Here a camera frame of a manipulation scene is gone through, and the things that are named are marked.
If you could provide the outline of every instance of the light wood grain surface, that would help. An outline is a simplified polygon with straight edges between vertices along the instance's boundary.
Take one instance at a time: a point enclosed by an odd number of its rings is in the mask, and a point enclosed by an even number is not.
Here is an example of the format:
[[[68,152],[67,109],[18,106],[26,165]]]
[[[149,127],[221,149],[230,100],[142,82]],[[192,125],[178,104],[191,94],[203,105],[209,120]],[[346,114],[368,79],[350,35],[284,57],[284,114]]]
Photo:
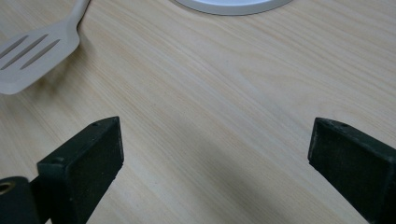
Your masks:
[[[73,0],[0,0],[0,44]],[[89,223],[366,223],[308,164],[315,117],[396,147],[396,2],[294,0],[224,17],[91,0],[81,42],[0,95],[0,177],[120,116],[125,163]]]

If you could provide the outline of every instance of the white plate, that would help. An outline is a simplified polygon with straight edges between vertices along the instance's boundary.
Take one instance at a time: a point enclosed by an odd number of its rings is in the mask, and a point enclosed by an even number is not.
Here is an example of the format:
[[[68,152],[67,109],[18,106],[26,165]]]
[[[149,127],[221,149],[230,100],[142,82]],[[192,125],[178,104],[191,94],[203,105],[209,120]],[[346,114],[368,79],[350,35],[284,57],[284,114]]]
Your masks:
[[[177,0],[192,9],[226,16],[240,16],[281,7],[291,0]]]

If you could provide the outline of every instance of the wooden table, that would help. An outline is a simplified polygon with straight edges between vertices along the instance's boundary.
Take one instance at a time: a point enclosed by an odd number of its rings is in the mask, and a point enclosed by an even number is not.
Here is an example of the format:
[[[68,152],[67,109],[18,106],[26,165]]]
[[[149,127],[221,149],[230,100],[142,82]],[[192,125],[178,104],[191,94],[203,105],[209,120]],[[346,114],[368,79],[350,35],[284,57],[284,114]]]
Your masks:
[[[74,1],[0,0],[0,44]],[[366,223],[308,164],[315,117],[396,147],[396,2],[294,0],[224,17],[92,0],[78,49],[0,96],[0,176],[120,116],[125,162],[89,223]]]

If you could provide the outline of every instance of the white spatula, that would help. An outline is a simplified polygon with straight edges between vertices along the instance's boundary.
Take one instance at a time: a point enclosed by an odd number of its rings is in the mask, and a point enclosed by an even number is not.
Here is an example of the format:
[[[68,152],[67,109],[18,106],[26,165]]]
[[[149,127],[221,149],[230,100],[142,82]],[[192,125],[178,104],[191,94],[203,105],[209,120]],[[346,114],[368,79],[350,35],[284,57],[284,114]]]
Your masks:
[[[0,47],[0,93],[14,94],[43,77],[79,44],[77,26],[90,0],[52,25],[16,35]]]

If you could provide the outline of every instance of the slotted spatula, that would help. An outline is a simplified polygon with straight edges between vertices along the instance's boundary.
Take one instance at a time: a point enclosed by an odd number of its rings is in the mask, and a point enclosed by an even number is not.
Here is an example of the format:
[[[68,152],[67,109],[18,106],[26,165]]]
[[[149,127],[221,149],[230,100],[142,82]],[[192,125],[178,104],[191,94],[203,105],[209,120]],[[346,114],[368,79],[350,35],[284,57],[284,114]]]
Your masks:
[[[0,93],[14,94],[43,77],[79,44],[77,26],[90,0],[76,0],[66,18],[16,35],[0,46]]]

